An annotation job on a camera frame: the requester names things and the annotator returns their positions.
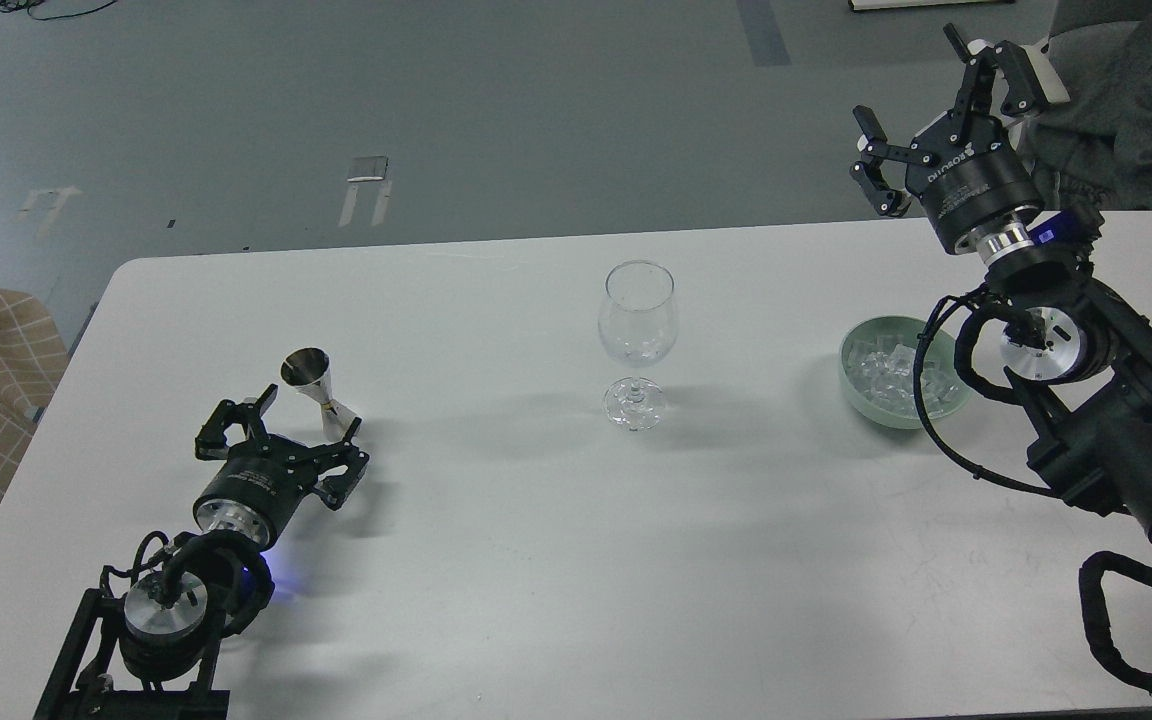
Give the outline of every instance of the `black cable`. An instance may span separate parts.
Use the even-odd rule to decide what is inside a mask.
[[[0,13],[17,13],[41,3],[44,0],[0,0]]]
[[[1152,568],[1115,552],[1101,551],[1087,558],[1078,570],[1078,593],[1083,605],[1083,632],[1092,657],[1115,679],[1152,694],[1152,673],[1135,669],[1114,647],[1111,635],[1111,612],[1105,605],[1101,579],[1106,571],[1123,575],[1152,588]]]
[[[927,437],[932,438],[935,447],[940,448],[945,456],[954,461],[960,468],[972,473],[973,479],[986,480],[996,484],[996,486],[1014,488],[1014,491],[1018,492],[1028,492],[1030,495],[1056,497],[1056,493],[1052,488],[1030,486],[1028,483],[1006,477],[1006,475],[995,473],[995,471],[988,470],[985,465],[979,465],[977,462],[958,455],[954,448],[943,441],[940,433],[937,433],[937,429],[932,427],[932,418],[927,415],[927,404],[923,400],[923,362],[927,357],[927,350],[932,346],[932,340],[937,338],[938,332],[941,332],[941,327],[950,319],[952,314],[957,313],[962,306],[976,310],[979,302],[986,295],[987,288],[982,285],[977,290],[967,293],[963,297],[947,295],[933,306],[932,314],[927,318],[927,324],[923,325],[923,332],[918,335],[918,347],[914,348],[914,410],[918,414],[919,424],[927,432]],[[954,305],[945,310],[948,302],[954,302]]]
[[[138,546],[136,548],[136,556],[132,558],[132,569],[131,569],[132,577],[128,578],[128,579],[131,581],[132,584],[136,584],[136,581],[141,578],[141,570],[145,570],[146,568],[151,568],[151,566],[152,566],[151,564],[151,566],[146,567],[146,566],[143,564],[143,562],[145,562],[145,560],[143,560],[143,559],[145,559],[145,551],[147,548],[150,548],[150,543],[151,541],[162,543],[162,548],[166,548],[166,546],[168,546],[168,544],[170,544],[170,539],[168,539],[168,535],[165,533],[165,532],[161,532],[161,530],[154,530],[154,532],[145,536],[145,539],[142,539],[141,546]]]
[[[108,3],[99,6],[99,8],[92,8],[91,10],[83,10],[83,13],[74,13],[69,15],[50,15],[46,18],[40,18],[38,15],[33,14],[33,9],[41,3],[31,3],[24,9],[24,14],[29,15],[31,18],[39,20],[40,22],[46,22],[46,20],[65,20],[65,18],[81,18],[83,15],[90,15],[92,13],[99,13],[105,8],[109,8],[111,5],[118,3],[118,0],[109,0]]]
[[[157,551],[154,555],[151,555],[149,560],[142,560],[142,558],[145,556],[145,551],[147,550],[147,547],[150,547],[150,543],[154,541],[156,539],[162,543],[162,547],[159,548],[159,551]],[[114,568],[113,564],[106,564],[104,568],[101,568],[100,590],[103,593],[105,593],[105,597],[114,597],[113,589],[109,589],[111,575],[114,575],[114,577],[116,578],[128,579],[128,582],[136,584],[136,579],[141,578],[141,574],[143,571],[151,568],[156,568],[156,566],[160,564],[164,560],[166,560],[166,558],[169,555],[168,544],[169,544],[168,536],[166,536],[166,533],[164,532],[160,532],[160,530],[154,530],[154,532],[145,536],[145,538],[143,538],[141,541],[141,546],[136,548],[136,558],[134,558],[132,560],[131,568],[128,568],[127,570],[119,570],[118,568]]]

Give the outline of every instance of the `jigger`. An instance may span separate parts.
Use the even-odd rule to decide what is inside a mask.
[[[323,409],[323,433],[329,441],[344,437],[349,424],[358,415],[332,396],[328,354],[317,347],[302,347],[283,359],[282,376],[283,382],[301,395],[311,397]]]

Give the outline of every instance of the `cable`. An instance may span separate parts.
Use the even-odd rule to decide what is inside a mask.
[[[0,0],[0,13],[15,13],[18,10],[28,10],[33,8],[36,5],[44,3],[44,0]]]
[[[1083,605],[1083,632],[1087,637],[1087,646],[1092,649],[1092,657],[1115,679],[1152,694],[1152,673],[1129,665],[1119,647],[1114,646],[1111,612],[1105,606],[1105,589],[1101,588],[1101,578],[1107,571],[1152,588],[1152,568],[1147,564],[1107,550],[1087,558],[1078,570],[1078,594]]]
[[[92,13],[99,13],[105,8],[109,8],[111,5],[118,3],[118,0],[109,0],[108,3],[99,6],[99,8],[92,8],[91,10],[83,10],[83,13],[74,13],[69,15],[50,15],[46,18],[40,18],[38,15],[33,14],[33,9],[41,3],[31,3],[24,9],[24,14],[29,15],[31,18],[39,20],[40,22],[46,22],[46,20],[65,20],[65,18],[81,18],[83,15],[90,15]]]
[[[927,415],[927,404],[923,401],[923,361],[927,357],[927,349],[932,346],[933,338],[937,338],[937,333],[941,332],[942,325],[946,324],[946,320],[950,319],[952,314],[957,313],[962,306],[968,306],[972,311],[977,310],[980,301],[986,297],[987,293],[987,287],[982,285],[975,288],[975,290],[967,293],[963,297],[947,295],[933,306],[932,314],[927,318],[927,324],[923,325],[923,332],[918,335],[918,347],[914,348],[914,410],[918,414],[918,422],[922,423],[924,430],[927,430],[927,437],[932,438],[935,447],[940,448],[945,456],[954,461],[960,468],[972,473],[973,479],[986,480],[996,484],[996,486],[1014,488],[1014,491],[1028,492],[1030,495],[1056,497],[1056,493],[1052,488],[1030,486],[1028,483],[1006,477],[1006,475],[995,473],[995,471],[988,470],[984,465],[975,464],[975,462],[958,455],[954,448],[943,441],[940,433],[937,433],[937,429],[932,427],[931,416]],[[950,301],[954,302],[954,305],[945,310],[946,304]]]

